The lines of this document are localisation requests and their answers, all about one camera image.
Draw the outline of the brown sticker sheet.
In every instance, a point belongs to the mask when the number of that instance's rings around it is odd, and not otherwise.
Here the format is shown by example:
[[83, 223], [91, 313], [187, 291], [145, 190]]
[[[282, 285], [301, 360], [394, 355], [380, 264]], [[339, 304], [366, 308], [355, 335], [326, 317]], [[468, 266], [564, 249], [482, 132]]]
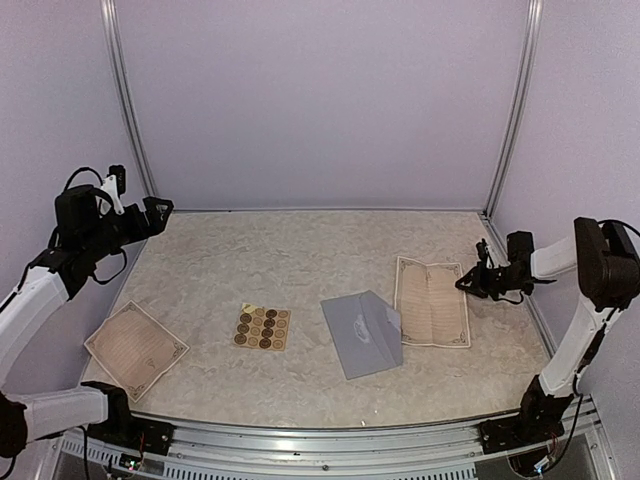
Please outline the brown sticker sheet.
[[286, 348], [291, 311], [243, 303], [232, 343], [235, 346], [282, 352]]

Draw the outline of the ornate bordered letter sheet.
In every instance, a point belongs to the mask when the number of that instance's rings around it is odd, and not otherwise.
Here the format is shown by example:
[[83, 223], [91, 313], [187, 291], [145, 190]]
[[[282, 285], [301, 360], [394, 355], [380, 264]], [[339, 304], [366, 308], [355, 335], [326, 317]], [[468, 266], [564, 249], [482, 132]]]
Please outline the ornate bordered letter sheet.
[[134, 403], [189, 351], [185, 342], [133, 301], [105, 319], [84, 346]]

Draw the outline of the beige letter sheet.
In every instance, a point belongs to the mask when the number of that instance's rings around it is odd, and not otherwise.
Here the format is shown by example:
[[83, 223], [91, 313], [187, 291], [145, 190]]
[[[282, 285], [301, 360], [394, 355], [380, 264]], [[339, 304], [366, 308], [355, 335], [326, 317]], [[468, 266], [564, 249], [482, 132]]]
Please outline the beige letter sheet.
[[458, 263], [424, 264], [397, 258], [394, 308], [401, 317], [403, 344], [450, 349], [471, 346], [466, 294], [455, 286], [461, 276]]

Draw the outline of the front aluminium rail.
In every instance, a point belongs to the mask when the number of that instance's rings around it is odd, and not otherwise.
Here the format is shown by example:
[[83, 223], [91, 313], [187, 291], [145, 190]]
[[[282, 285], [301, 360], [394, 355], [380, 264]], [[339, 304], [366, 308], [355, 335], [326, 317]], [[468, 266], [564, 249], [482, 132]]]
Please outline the front aluminium rail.
[[172, 420], [164, 455], [147, 453], [124, 468], [133, 451], [84, 439], [78, 430], [55, 440], [47, 479], [515, 479], [535, 444], [486, 454], [481, 418], [392, 427], [267, 428]]

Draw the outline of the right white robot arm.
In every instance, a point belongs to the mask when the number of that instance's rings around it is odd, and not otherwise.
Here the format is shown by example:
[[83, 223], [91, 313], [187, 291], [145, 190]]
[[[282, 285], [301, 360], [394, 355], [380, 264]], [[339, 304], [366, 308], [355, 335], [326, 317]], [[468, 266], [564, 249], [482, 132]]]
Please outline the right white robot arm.
[[636, 228], [616, 219], [578, 217], [574, 233], [537, 249], [532, 233], [507, 237], [507, 263], [493, 262], [486, 241], [476, 245], [478, 261], [456, 281], [458, 290], [495, 302], [507, 293], [531, 295], [569, 270], [577, 273], [579, 297], [571, 323], [549, 363], [527, 387], [517, 414], [480, 423], [486, 453], [550, 440], [564, 433], [565, 411], [578, 398], [581, 377], [612, 325], [639, 295]]

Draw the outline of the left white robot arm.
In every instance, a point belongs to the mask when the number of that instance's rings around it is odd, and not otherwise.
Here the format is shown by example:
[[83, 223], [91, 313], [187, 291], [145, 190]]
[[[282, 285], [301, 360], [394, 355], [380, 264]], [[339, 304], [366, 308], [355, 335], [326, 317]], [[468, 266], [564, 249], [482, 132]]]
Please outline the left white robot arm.
[[[1, 375], [6, 377], [32, 337], [88, 281], [99, 262], [125, 246], [161, 234], [172, 201], [153, 196], [125, 206], [126, 170], [112, 165], [96, 185], [67, 182], [54, 200], [56, 226], [47, 247], [23, 270], [1, 304]], [[124, 389], [104, 382], [26, 396], [1, 396], [1, 455], [17, 457], [34, 441], [84, 427], [121, 445], [139, 446], [143, 428]]]

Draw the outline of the aluminium frame post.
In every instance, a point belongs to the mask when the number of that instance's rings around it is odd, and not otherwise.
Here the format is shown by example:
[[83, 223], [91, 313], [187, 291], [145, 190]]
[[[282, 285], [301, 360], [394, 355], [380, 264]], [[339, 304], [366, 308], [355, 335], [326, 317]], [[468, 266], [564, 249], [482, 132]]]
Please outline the aluminium frame post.
[[134, 98], [129, 85], [116, 2], [114, 0], [100, 0], [99, 3], [112, 76], [134, 163], [145, 194], [157, 196], [158, 188], [143, 143]]
[[524, 29], [524, 37], [518, 62], [514, 93], [512, 95], [505, 134], [499, 150], [498, 163], [483, 210], [484, 217], [491, 222], [495, 217], [504, 190], [509, 167], [516, 147], [522, 117], [525, 112], [532, 71], [539, 39], [544, 2], [530, 0]]

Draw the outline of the left aluminium frame post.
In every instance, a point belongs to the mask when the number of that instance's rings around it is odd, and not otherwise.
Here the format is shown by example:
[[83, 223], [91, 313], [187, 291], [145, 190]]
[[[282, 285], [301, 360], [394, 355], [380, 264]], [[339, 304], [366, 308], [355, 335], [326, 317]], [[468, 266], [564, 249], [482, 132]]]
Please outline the left aluminium frame post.
[[143, 143], [134, 98], [129, 85], [116, 2], [114, 0], [100, 0], [99, 3], [112, 76], [134, 163], [145, 194], [157, 196], [158, 188]]

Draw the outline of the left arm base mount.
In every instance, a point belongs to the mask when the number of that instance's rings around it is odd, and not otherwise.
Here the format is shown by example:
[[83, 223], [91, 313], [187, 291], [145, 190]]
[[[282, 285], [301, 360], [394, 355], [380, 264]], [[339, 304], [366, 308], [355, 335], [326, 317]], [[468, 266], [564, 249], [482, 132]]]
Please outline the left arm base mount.
[[88, 436], [142, 454], [167, 456], [175, 427], [167, 422], [133, 415], [129, 410], [113, 410], [108, 418], [88, 425]]

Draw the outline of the right aluminium frame post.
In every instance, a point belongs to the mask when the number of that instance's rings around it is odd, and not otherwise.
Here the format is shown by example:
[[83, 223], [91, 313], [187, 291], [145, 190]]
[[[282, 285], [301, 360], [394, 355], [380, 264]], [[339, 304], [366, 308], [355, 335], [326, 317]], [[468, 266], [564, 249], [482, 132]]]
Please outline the right aluminium frame post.
[[504, 190], [509, 167], [516, 147], [522, 117], [525, 112], [532, 71], [539, 39], [544, 2], [530, 0], [524, 29], [524, 37], [518, 62], [514, 93], [512, 95], [505, 134], [499, 150], [498, 163], [483, 210], [484, 217], [491, 222], [495, 217]]

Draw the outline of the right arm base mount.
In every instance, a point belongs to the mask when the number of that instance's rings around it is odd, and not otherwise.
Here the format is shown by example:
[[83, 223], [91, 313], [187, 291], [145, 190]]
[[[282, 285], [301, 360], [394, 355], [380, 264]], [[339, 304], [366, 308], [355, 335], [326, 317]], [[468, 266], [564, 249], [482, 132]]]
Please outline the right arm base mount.
[[561, 419], [546, 413], [524, 411], [481, 422], [478, 430], [484, 454], [517, 449], [564, 434]]

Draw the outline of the grey envelope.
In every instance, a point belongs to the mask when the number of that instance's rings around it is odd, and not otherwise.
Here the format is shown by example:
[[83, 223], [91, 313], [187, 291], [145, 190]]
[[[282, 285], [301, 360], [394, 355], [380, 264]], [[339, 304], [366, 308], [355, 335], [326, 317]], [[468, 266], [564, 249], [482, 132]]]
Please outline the grey envelope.
[[402, 366], [401, 317], [373, 291], [320, 302], [347, 380]]

